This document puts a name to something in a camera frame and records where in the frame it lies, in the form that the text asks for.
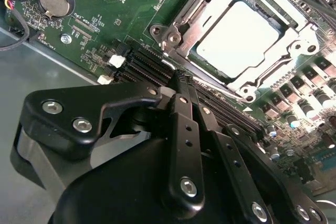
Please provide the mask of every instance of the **white connector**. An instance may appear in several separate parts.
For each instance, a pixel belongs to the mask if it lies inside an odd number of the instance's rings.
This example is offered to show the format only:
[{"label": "white connector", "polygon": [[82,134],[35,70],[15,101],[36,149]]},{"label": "white connector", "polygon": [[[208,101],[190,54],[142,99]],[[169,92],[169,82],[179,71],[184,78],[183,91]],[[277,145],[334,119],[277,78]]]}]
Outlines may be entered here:
[{"label": "white connector", "polygon": [[97,82],[102,85],[110,84],[111,81],[113,81],[113,78],[109,76],[103,76],[103,75],[101,75],[97,80]]}]

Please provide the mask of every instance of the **motherboard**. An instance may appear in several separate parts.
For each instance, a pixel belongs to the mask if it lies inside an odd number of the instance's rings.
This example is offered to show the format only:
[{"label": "motherboard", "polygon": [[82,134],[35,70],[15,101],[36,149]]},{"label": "motherboard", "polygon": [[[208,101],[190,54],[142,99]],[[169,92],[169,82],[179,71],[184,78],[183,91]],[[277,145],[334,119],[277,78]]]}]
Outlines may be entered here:
[{"label": "motherboard", "polygon": [[[336,9],[336,0],[315,0]],[[196,76],[220,125],[314,195],[336,188],[336,20],[301,0],[28,0],[36,39],[100,84]],[[20,29],[10,11],[6,21]]]}]

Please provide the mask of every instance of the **black plastic bracket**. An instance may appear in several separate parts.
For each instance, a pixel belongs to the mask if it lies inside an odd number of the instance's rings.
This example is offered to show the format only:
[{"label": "black plastic bracket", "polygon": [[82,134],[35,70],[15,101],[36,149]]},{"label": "black plastic bracket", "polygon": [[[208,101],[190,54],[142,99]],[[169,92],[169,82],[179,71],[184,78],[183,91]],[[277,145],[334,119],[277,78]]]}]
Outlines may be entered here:
[{"label": "black plastic bracket", "polygon": [[233,139],[223,134],[214,114],[205,106],[198,106],[202,139],[206,139],[218,156],[229,182],[225,197],[231,202],[232,216],[237,223],[272,223],[268,212],[253,179],[241,157]]},{"label": "black plastic bracket", "polygon": [[188,85],[178,82],[181,93],[170,100],[171,143],[168,194],[164,203],[179,219],[194,217],[204,206],[204,182],[198,123],[193,121]]},{"label": "black plastic bracket", "polygon": [[[161,94],[149,83],[123,83],[109,86],[36,91],[24,101],[20,124],[26,134],[71,160],[90,155],[102,136],[102,120],[118,121],[125,110],[136,106],[156,106]],[[44,111],[43,104],[55,101],[62,107],[58,114]],[[83,133],[73,127],[76,119],[90,122]]]},{"label": "black plastic bracket", "polygon": [[228,124],[225,128],[236,143],[253,180],[271,204],[280,223],[327,224],[325,215],[302,189],[283,176],[273,163],[239,127]]}]

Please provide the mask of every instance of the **yellow wire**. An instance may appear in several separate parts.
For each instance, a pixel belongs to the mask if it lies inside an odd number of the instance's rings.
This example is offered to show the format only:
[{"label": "yellow wire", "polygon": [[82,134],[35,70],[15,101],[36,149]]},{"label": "yellow wire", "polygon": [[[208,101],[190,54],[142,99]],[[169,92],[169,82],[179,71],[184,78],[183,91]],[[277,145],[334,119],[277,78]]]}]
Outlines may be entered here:
[{"label": "yellow wire", "polygon": [[8,9],[10,9],[10,10],[12,10],[12,8],[9,6],[9,4],[8,4],[8,1],[9,0],[5,0],[5,6],[8,8]]}]

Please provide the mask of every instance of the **screw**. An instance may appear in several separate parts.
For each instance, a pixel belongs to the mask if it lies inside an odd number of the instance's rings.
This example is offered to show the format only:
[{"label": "screw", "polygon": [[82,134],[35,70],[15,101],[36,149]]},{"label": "screw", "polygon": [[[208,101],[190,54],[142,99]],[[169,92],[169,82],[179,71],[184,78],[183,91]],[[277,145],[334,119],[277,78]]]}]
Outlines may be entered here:
[{"label": "screw", "polygon": [[203,107],[203,111],[205,112],[205,114],[209,115],[211,112],[208,108]]},{"label": "screw", "polygon": [[88,133],[89,131],[92,130],[91,123],[83,118],[78,118],[74,120],[74,122],[72,123],[72,127],[81,133]]},{"label": "screw", "polygon": [[148,89],[148,92],[152,95],[157,95],[158,94],[154,89]]},{"label": "screw", "polygon": [[308,213],[303,209],[303,207],[297,206],[296,210],[303,219],[305,219],[305,220],[310,219]]},{"label": "screw", "polygon": [[265,210],[256,202],[253,202],[252,204],[252,211],[255,216],[261,221],[266,222],[267,221],[267,214]]},{"label": "screw", "polygon": [[318,212],[315,211],[315,209],[313,208],[309,208],[309,211],[311,212],[311,214],[319,221],[322,221],[321,216],[319,215]]},{"label": "screw", "polygon": [[152,31],[154,35],[159,35],[161,32],[161,30],[158,27],[154,27]]},{"label": "screw", "polygon": [[239,130],[236,128],[231,128],[232,132],[235,133],[236,135],[239,135]]},{"label": "screw", "polygon": [[183,103],[188,103],[187,99],[185,99],[184,97],[180,97],[180,101]]},{"label": "screw", "polygon": [[68,34],[62,34],[61,35],[61,41],[63,44],[70,44],[72,42],[72,37]]},{"label": "screw", "polygon": [[181,189],[189,197],[195,197],[197,194],[197,188],[190,179],[183,178],[181,180]]},{"label": "screw", "polygon": [[178,33],[171,33],[168,36],[168,40],[172,43],[177,43],[180,42],[181,39]]},{"label": "screw", "polygon": [[49,114],[56,115],[62,112],[63,107],[58,102],[48,101],[42,104],[42,109]]}]

